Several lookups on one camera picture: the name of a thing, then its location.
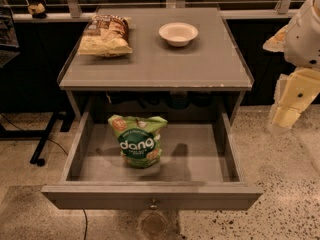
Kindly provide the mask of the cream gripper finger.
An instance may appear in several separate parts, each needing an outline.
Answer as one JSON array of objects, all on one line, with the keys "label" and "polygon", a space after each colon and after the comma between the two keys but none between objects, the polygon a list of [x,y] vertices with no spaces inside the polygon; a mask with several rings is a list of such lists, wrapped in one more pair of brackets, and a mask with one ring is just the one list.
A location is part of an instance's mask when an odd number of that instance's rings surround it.
[{"label": "cream gripper finger", "polygon": [[282,128],[291,128],[301,116],[301,112],[290,107],[274,104],[271,107],[271,123]]}]

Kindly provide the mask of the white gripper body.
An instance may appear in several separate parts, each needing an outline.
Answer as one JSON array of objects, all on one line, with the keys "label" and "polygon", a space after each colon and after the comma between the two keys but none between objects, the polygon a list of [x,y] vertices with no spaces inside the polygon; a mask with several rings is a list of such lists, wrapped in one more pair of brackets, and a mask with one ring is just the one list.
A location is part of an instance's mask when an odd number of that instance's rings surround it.
[{"label": "white gripper body", "polygon": [[320,71],[297,67],[290,75],[277,80],[274,101],[278,107],[305,111],[320,93]]}]

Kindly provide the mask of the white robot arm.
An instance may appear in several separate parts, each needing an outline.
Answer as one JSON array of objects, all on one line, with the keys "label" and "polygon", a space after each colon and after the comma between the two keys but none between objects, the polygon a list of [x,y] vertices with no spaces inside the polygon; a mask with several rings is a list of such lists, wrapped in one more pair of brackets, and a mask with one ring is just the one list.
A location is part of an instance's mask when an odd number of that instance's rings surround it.
[{"label": "white robot arm", "polygon": [[306,0],[263,49],[283,52],[295,66],[289,75],[280,75],[270,111],[273,129],[290,129],[320,94],[320,0]]}]

